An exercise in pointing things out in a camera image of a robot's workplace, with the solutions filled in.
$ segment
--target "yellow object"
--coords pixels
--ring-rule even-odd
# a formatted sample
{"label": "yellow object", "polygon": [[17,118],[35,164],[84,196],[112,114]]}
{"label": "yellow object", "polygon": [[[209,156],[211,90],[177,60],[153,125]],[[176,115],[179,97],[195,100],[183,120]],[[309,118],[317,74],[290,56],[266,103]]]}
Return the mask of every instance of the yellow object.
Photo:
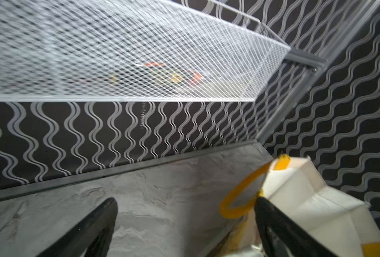
{"label": "yellow object", "polygon": [[230,204],[239,196],[243,190],[249,186],[256,178],[269,170],[271,161],[258,168],[255,172],[248,175],[240,184],[238,184],[220,203],[220,214],[227,219],[238,219],[247,214],[255,205],[256,199],[260,196],[257,193],[246,205],[229,208]]}
{"label": "yellow object", "polygon": [[371,244],[362,244],[364,257],[379,257],[380,256],[380,242]]}
{"label": "yellow object", "polygon": [[172,82],[178,83],[178,82],[182,82],[182,81],[183,81],[183,77],[182,76],[180,76],[177,73],[173,73],[172,74]]}
{"label": "yellow object", "polygon": [[263,191],[263,189],[259,190],[258,196],[259,197],[265,197],[265,192]]}
{"label": "yellow object", "polygon": [[119,82],[119,79],[118,79],[118,77],[116,76],[115,72],[111,73],[110,79],[111,79],[111,81],[112,81],[114,84],[118,84],[118,82]]}
{"label": "yellow object", "polygon": [[226,239],[217,245],[208,256],[222,257],[234,253],[249,245],[261,243],[256,224],[256,214],[250,210],[239,223],[234,226]]}
{"label": "yellow object", "polygon": [[274,170],[284,170],[290,163],[290,156],[287,154],[282,154],[279,158],[279,161],[274,166]]}

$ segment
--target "metal rail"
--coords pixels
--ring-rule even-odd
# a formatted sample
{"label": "metal rail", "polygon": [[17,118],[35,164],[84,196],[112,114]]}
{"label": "metal rail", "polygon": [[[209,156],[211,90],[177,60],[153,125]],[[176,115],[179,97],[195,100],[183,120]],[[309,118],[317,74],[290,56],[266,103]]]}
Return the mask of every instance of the metal rail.
{"label": "metal rail", "polygon": [[273,134],[277,126],[284,121],[285,116],[327,71],[337,56],[349,45],[350,41],[370,19],[379,5],[380,0],[366,0],[357,7],[353,15],[349,18],[349,22],[341,28],[324,50],[320,52],[320,57],[326,58],[325,64],[318,69],[316,73],[312,74],[311,72],[307,72],[302,76],[297,85],[291,90],[291,93],[286,96],[268,122],[257,133],[256,139],[258,142],[264,144],[267,138]]}

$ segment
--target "white mesh net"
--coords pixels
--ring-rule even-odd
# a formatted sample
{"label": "white mesh net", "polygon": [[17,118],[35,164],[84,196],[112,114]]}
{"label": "white mesh net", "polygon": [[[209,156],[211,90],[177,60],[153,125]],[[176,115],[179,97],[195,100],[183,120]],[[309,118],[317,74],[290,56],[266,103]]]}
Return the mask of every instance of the white mesh net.
{"label": "white mesh net", "polygon": [[290,47],[164,0],[0,1],[0,101],[253,101]]}

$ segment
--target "concrete floor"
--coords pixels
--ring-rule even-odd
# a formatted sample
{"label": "concrete floor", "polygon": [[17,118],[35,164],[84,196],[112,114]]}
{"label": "concrete floor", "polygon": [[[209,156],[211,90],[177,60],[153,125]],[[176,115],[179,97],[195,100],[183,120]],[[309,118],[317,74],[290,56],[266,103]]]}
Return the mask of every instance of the concrete floor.
{"label": "concrete floor", "polygon": [[118,203],[109,257],[205,256],[235,222],[220,201],[269,160],[254,143],[2,201],[0,256],[39,254],[108,197]]}

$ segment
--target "wavy pattern wallpaper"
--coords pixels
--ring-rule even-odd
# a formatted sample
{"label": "wavy pattern wallpaper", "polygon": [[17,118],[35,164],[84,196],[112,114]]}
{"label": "wavy pattern wallpaper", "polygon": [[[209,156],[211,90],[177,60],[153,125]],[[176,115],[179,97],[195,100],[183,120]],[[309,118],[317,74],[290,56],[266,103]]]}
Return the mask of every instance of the wavy pattern wallpaper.
{"label": "wavy pattern wallpaper", "polygon": [[[247,26],[205,0],[176,1]],[[223,0],[318,54],[357,0]],[[301,78],[285,63],[251,102],[0,102],[0,189],[254,139]]]}
{"label": "wavy pattern wallpaper", "polygon": [[264,147],[310,156],[330,186],[371,204],[380,228],[380,8]]}

